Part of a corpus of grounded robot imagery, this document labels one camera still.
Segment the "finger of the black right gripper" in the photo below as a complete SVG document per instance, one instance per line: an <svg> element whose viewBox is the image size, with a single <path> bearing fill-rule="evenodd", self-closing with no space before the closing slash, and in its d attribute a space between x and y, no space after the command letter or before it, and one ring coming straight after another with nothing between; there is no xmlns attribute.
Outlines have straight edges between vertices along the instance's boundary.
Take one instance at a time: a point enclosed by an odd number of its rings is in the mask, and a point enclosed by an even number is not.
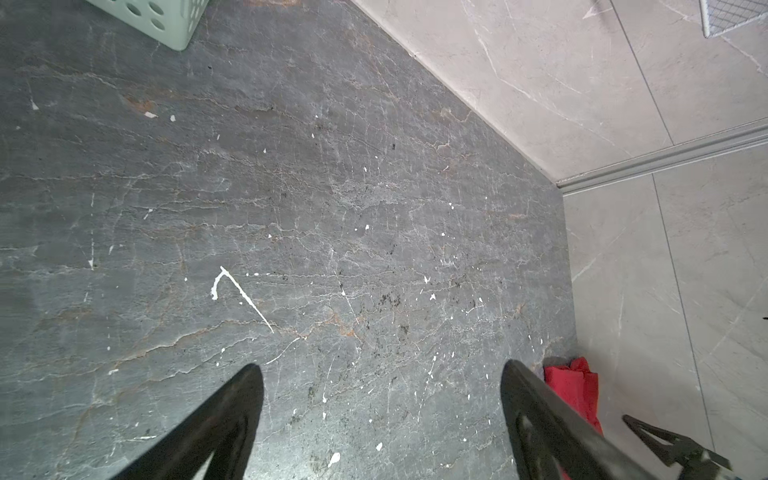
<svg viewBox="0 0 768 480"><path fill-rule="evenodd" d="M623 415L625 425L666 466L678 464L679 479L733 479L734 471L725 457L687 436L671 432L630 415Z"/></svg>

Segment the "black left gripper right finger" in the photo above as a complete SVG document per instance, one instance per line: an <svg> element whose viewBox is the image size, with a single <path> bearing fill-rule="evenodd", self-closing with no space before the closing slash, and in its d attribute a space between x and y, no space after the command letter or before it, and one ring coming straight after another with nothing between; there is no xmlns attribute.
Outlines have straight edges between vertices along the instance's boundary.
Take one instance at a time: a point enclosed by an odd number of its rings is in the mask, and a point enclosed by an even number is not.
<svg viewBox="0 0 768 480"><path fill-rule="evenodd" d="M651 479L522 362L505 363L500 399L521 479Z"/></svg>

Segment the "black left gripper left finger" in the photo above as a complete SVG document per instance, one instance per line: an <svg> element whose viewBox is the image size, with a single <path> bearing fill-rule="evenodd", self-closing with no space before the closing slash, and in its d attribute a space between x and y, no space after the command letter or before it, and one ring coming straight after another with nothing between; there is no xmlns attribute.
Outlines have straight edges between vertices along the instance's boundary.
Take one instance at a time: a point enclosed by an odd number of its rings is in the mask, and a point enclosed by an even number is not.
<svg viewBox="0 0 768 480"><path fill-rule="evenodd" d="M260 367L239 370L117 479L242 479L264 400Z"/></svg>

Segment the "dark red printed t-shirt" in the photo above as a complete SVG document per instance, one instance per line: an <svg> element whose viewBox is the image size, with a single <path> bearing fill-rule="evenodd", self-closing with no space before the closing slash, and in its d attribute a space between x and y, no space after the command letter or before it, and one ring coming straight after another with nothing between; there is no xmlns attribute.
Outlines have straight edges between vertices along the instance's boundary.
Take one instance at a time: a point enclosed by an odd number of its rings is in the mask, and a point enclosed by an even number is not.
<svg viewBox="0 0 768 480"><path fill-rule="evenodd" d="M598 419L599 376L592 372L586 358L579 357L567 365L544 368L545 383L600 435Z"/></svg>

